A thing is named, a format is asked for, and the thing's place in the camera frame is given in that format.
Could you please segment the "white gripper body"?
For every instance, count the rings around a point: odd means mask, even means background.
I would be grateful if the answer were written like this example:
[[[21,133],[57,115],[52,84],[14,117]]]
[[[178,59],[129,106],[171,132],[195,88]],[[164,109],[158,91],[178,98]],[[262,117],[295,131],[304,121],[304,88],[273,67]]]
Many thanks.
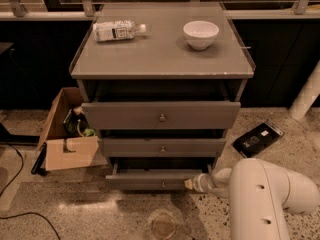
[[[200,193],[210,193],[216,188],[216,185],[210,174],[202,173],[193,178],[193,188]]]

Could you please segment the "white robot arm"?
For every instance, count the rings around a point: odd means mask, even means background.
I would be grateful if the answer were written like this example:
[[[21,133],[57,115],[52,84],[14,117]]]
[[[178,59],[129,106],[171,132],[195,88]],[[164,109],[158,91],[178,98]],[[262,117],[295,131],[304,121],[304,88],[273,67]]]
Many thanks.
[[[290,240],[284,214],[307,215],[319,206],[310,178],[256,158],[197,174],[184,185],[229,201],[231,240]]]

